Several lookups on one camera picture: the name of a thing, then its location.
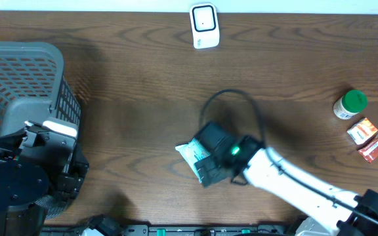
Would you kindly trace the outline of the orange snack packet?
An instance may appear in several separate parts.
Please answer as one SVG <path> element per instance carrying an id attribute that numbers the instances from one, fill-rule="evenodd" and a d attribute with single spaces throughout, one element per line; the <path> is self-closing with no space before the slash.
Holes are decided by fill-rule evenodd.
<path id="1" fill-rule="evenodd" d="M 347 130 L 347 133 L 354 140 L 355 144 L 361 145 L 367 142 L 378 132 L 378 129 L 368 118 L 363 118 L 351 128 Z"/>

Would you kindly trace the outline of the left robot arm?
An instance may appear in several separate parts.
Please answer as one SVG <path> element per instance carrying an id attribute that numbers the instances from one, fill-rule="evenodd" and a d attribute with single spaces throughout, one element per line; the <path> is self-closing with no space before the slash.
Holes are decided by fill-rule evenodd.
<path id="1" fill-rule="evenodd" d="M 89 170 L 77 137 L 53 117 L 0 137 L 0 235 L 39 235 L 77 199 Z"/>

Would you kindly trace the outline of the green lid jar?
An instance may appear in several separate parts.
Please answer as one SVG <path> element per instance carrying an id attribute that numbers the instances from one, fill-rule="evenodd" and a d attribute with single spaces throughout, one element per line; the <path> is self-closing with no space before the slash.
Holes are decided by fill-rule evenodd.
<path id="1" fill-rule="evenodd" d="M 350 90 L 333 105 L 336 117 L 347 120 L 363 111 L 368 105 L 367 96 L 360 90 Z"/>

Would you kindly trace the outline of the white teal wipes pack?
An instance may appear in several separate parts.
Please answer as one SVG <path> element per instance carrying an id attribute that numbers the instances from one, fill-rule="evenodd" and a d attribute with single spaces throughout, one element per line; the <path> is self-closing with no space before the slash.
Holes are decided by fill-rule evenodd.
<path id="1" fill-rule="evenodd" d="M 199 175 L 199 170 L 195 167 L 195 163 L 201 161 L 208 156 L 210 153 L 201 145 L 200 141 L 193 138 L 187 144 L 181 144 L 175 147 L 183 159 L 188 163 L 194 174 L 198 177 L 199 182 L 201 182 L 201 177 Z"/>

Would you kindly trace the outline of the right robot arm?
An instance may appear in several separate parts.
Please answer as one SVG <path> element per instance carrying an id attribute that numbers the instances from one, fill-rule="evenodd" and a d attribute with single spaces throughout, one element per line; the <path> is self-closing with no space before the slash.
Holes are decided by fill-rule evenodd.
<path id="1" fill-rule="evenodd" d="M 207 123 L 191 143 L 201 152 L 195 167 L 207 187 L 242 176 L 319 223 L 330 235 L 378 235 L 378 193 L 364 195 L 335 187 L 284 159 L 263 141 L 237 138 Z"/>

